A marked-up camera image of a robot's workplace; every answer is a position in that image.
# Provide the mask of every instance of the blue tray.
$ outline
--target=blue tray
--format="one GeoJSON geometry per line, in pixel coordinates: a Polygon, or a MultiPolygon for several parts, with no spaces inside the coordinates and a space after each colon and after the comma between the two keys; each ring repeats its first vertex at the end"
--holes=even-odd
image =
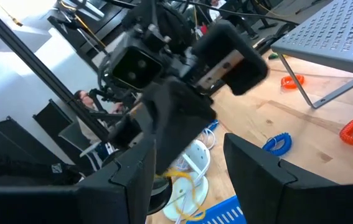
{"type": "Polygon", "coordinates": [[[231,197],[209,208],[205,218],[200,221],[188,221],[187,224],[247,224],[237,196],[231,197]]]}

